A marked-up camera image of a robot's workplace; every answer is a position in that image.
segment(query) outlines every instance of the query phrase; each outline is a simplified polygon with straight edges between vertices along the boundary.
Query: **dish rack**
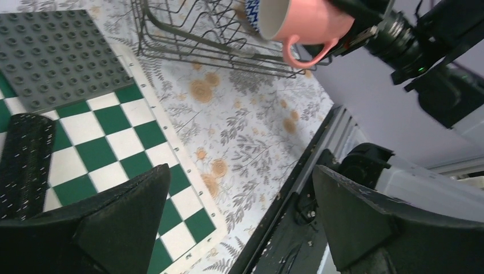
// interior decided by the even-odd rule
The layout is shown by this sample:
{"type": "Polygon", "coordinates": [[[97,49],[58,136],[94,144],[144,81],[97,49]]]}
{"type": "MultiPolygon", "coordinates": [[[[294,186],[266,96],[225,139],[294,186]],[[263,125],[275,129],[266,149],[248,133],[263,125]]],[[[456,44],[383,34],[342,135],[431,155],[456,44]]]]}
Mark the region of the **dish rack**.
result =
{"type": "MultiPolygon", "coordinates": [[[[131,0],[131,4],[138,54],[285,78],[305,72],[284,63],[280,42],[264,41],[248,27],[241,0],[131,0]]],[[[296,49],[293,53],[300,56],[296,49]]]]}

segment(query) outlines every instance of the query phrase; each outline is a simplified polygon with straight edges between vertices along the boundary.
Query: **lego stud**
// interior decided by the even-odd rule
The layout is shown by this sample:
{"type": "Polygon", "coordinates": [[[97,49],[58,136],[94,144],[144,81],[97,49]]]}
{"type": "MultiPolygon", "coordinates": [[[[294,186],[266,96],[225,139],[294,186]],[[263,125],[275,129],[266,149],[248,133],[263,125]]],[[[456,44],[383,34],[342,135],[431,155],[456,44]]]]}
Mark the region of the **lego stud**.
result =
{"type": "Polygon", "coordinates": [[[47,61],[47,59],[40,59],[39,60],[39,65],[41,65],[42,67],[46,67],[48,64],[49,64],[49,62],[47,61]]]}
{"type": "Polygon", "coordinates": [[[89,91],[95,92],[98,90],[98,87],[94,86],[93,84],[89,86],[89,91]]]}
{"type": "Polygon", "coordinates": [[[23,77],[16,76],[16,77],[14,78],[14,83],[15,83],[15,84],[23,84],[23,77]]]}
{"type": "Polygon", "coordinates": [[[46,93],[46,92],[48,92],[48,91],[49,91],[49,87],[48,87],[48,85],[46,85],[46,84],[42,84],[42,85],[40,85],[40,86],[39,86],[39,91],[40,91],[41,93],[46,93]]]}
{"type": "Polygon", "coordinates": [[[37,100],[34,100],[34,101],[32,101],[32,103],[30,103],[30,106],[32,108],[38,108],[38,107],[41,106],[41,103],[39,101],[37,101],[37,100]]]}
{"type": "Polygon", "coordinates": [[[62,88],[64,86],[64,83],[62,83],[61,81],[57,81],[54,83],[54,87],[59,89],[59,88],[62,88]]]}
{"type": "Polygon", "coordinates": [[[29,62],[29,61],[24,62],[24,63],[23,63],[23,65],[22,65],[22,67],[23,67],[24,69],[26,69],[26,70],[31,69],[33,66],[34,66],[34,64],[32,64],[32,62],[29,62]]]}
{"type": "Polygon", "coordinates": [[[60,46],[60,49],[63,51],[68,51],[69,49],[71,49],[71,46],[69,46],[69,44],[62,44],[60,46]]]}
{"type": "Polygon", "coordinates": [[[55,52],[55,47],[54,46],[48,46],[47,47],[47,52],[48,53],[54,53],[55,52]]]}
{"type": "Polygon", "coordinates": [[[38,73],[32,73],[32,76],[31,76],[32,80],[34,81],[39,81],[40,78],[41,78],[41,75],[38,74],[38,73]]]}
{"type": "Polygon", "coordinates": [[[85,92],[85,90],[84,90],[84,89],[82,89],[82,88],[78,88],[78,89],[76,90],[76,94],[77,94],[77,95],[79,95],[79,96],[82,96],[82,95],[84,95],[85,93],[86,93],[86,92],[85,92]]]}
{"type": "Polygon", "coordinates": [[[49,97],[47,97],[47,103],[48,103],[48,104],[53,104],[53,103],[55,103],[55,97],[54,97],[54,96],[49,96],[49,97]]]}
{"type": "Polygon", "coordinates": [[[46,36],[46,35],[44,35],[44,34],[42,34],[42,35],[39,37],[39,40],[40,40],[41,42],[46,43],[46,42],[48,42],[48,41],[49,41],[49,37],[48,37],[48,36],[46,36]]]}
{"type": "Polygon", "coordinates": [[[7,45],[9,46],[15,46],[17,44],[17,40],[15,40],[15,38],[9,38],[7,39],[7,45]]]}
{"type": "Polygon", "coordinates": [[[6,26],[0,26],[0,33],[1,34],[8,34],[9,33],[9,28],[6,26]]]}
{"type": "Polygon", "coordinates": [[[54,58],[54,62],[57,64],[62,64],[63,61],[64,59],[60,56],[57,56],[56,58],[54,58]]]}
{"type": "Polygon", "coordinates": [[[56,39],[57,41],[62,40],[62,38],[64,38],[64,36],[62,36],[62,34],[60,34],[60,33],[54,34],[54,39],[56,39]]]}
{"type": "Polygon", "coordinates": [[[17,57],[17,58],[22,58],[25,56],[25,52],[23,50],[15,50],[15,53],[14,55],[17,57]]]}
{"type": "Polygon", "coordinates": [[[71,86],[76,85],[76,84],[77,84],[77,82],[78,82],[78,81],[77,81],[77,79],[76,79],[76,78],[71,78],[71,79],[69,79],[69,84],[70,84],[71,86]]]}
{"type": "Polygon", "coordinates": [[[22,90],[22,95],[25,97],[30,97],[32,96],[32,90],[30,88],[24,88],[22,90]]]}
{"type": "Polygon", "coordinates": [[[31,52],[34,55],[39,55],[41,53],[41,50],[38,47],[35,47],[31,50],[31,52]]]}
{"type": "Polygon", "coordinates": [[[31,36],[25,36],[25,37],[23,38],[23,42],[24,42],[25,44],[32,44],[32,43],[34,42],[34,38],[32,38],[31,36]]]}
{"type": "Polygon", "coordinates": [[[63,67],[61,72],[62,72],[62,74],[67,75],[67,74],[71,73],[71,69],[68,68],[68,67],[63,67]]]}
{"type": "Polygon", "coordinates": [[[10,21],[17,21],[18,20],[18,16],[15,13],[10,13],[8,18],[9,18],[10,21]]]}
{"type": "Polygon", "coordinates": [[[32,30],[33,31],[40,31],[41,30],[41,26],[39,24],[33,24],[32,25],[32,30]]]}
{"type": "Polygon", "coordinates": [[[60,11],[55,11],[54,12],[54,17],[57,18],[57,19],[61,19],[62,18],[62,13],[60,11]]]}
{"type": "Polygon", "coordinates": [[[22,25],[16,25],[15,30],[19,33],[24,33],[25,32],[25,27],[22,25]]]}
{"type": "Polygon", "coordinates": [[[32,19],[34,19],[34,15],[32,13],[26,13],[23,15],[23,17],[28,21],[31,21],[32,19]]]}
{"type": "Polygon", "coordinates": [[[48,14],[48,13],[46,13],[46,12],[42,12],[42,13],[41,13],[41,15],[40,15],[40,17],[41,17],[42,19],[44,19],[44,20],[47,20],[47,19],[49,18],[49,14],[48,14]]]}
{"type": "Polygon", "coordinates": [[[5,66],[5,69],[8,72],[14,72],[15,70],[17,70],[17,68],[14,65],[12,65],[12,64],[8,64],[7,66],[5,66]]]}
{"type": "Polygon", "coordinates": [[[71,94],[69,92],[64,92],[61,97],[64,99],[64,100],[67,100],[69,98],[71,98],[71,94]]]}
{"type": "Polygon", "coordinates": [[[47,28],[48,28],[49,30],[55,30],[55,24],[54,24],[54,23],[52,23],[52,22],[50,22],[50,23],[48,23],[48,24],[47,24],[47,28]]]}
{"type": "Polygon", "coordinates": [[[57,73],[55,72],[55,70],[49,70],[49,71],[47,72],[47,77],[49,77],[49,78],[54,78],[54,77],[56,76],[56,74],[57,74],[57,73]]]}

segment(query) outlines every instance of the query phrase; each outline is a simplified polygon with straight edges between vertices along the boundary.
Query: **checkerboard mat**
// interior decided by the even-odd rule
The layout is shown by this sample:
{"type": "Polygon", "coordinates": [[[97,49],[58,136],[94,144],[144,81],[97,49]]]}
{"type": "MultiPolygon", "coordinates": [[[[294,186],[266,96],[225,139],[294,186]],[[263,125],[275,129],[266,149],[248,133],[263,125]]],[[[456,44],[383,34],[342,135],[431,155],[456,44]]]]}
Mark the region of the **checkerboard mat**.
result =
{"type": "MultiPolygon", "coordinates": [[[[1,152],[10,116],[24,109],[4,79],[0,89],[1,152]]],[[[149,92],[154,95],[151,88],[143,92],[133,85],[44,114],[57,123],[45,210],[75,203],[168,163],[172,181],[148,273],[179,274],[222,239],[225,224],[213,200],[207,199],[209,192],[194,164],[187,155],[180,157],[179,140],[169,133],[167,117],[152,112],[143,94],[149,92]]]]}

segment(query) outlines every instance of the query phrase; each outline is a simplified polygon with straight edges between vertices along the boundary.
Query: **table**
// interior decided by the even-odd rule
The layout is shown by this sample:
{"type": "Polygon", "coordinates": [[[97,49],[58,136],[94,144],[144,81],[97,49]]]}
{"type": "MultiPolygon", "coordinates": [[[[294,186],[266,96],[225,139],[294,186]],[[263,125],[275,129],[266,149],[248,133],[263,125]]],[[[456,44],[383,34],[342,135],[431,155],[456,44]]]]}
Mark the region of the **table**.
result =
{"type": "MultiPolygon", "coordinates": [[[[129,0],[9,0],[3,9],[87,9],[110,42],[136,49],[130,7],[129,0]]],[[[333,103],[310,72],[277,79],[158,59],[140,62],[229,232],[184,274],[226,273],[333,103]]]]}

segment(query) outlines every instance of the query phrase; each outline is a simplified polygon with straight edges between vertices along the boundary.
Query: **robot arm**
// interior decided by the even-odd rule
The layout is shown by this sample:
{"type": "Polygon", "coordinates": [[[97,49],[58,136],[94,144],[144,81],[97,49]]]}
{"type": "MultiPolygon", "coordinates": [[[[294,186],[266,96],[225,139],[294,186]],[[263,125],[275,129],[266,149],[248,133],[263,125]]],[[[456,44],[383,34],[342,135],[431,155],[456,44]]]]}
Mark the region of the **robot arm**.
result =
{"type": "MultiPolygon", "coordinates": [[[[394,85],[412,81],[422,109],[448,129],[484,147],[484,79],[453,66],[459,56],[484,39],[483,0],[442,0],[416,25],[393,10],[394,0],[331,0],[355,23],[330,56],[360,47],[389,65],[394,85]]],[[[318,46],[305,46],[310,54],[318,46]]]]}

